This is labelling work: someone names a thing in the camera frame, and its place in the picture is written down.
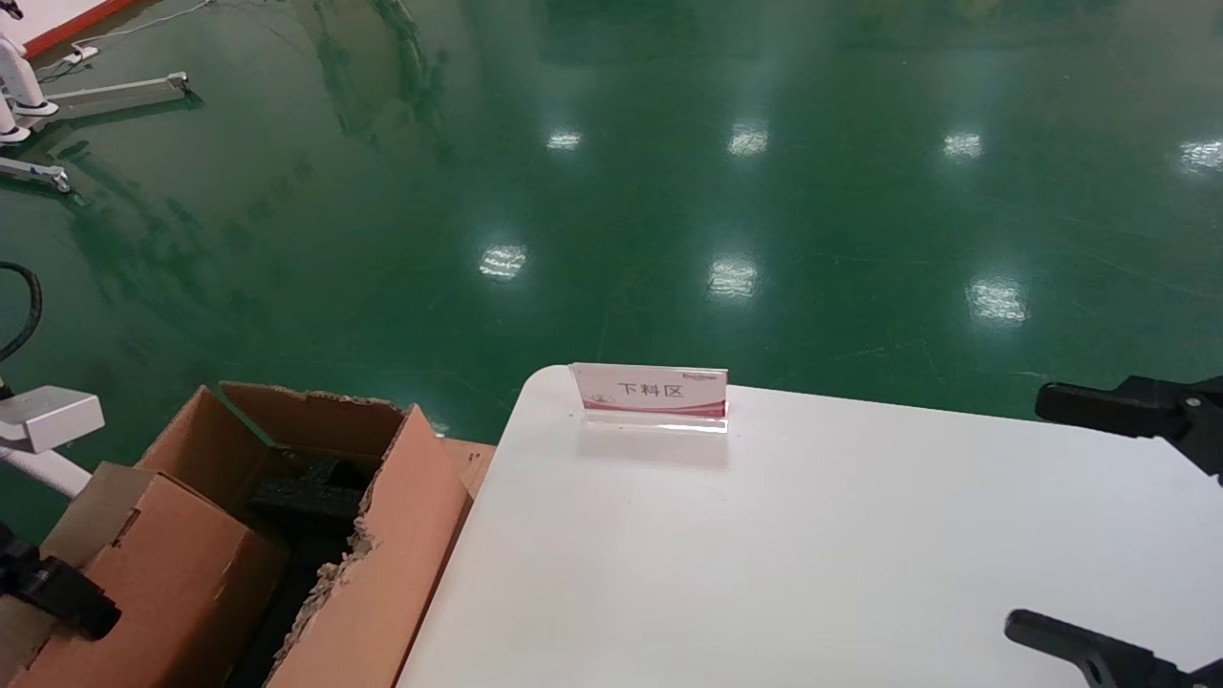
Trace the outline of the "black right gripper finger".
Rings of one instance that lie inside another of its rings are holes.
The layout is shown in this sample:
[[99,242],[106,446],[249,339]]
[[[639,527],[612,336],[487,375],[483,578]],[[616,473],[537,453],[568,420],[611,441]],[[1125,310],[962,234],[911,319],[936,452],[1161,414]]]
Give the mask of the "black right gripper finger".
[[1221,687],[1222,660],[1184,671],[1144,646],[1044,613],[1013,610],[1004,635],[1021,646],[1073,665],[1088,687]]
[[1037,392],[1036,415],[1123,437],[1166,440],[1205,475],[1222,478],[1222,378],[1128,378],[1117,389],[1047,382]]

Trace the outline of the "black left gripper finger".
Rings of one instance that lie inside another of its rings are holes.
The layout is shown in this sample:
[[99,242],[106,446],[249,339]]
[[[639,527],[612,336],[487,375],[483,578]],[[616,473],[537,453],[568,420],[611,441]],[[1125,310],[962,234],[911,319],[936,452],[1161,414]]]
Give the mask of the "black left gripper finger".
[[43,556],[6,524],[1,524],[1,591],[93,642],[108,635],[122,616],[117,604],[82,571],[64,558]]

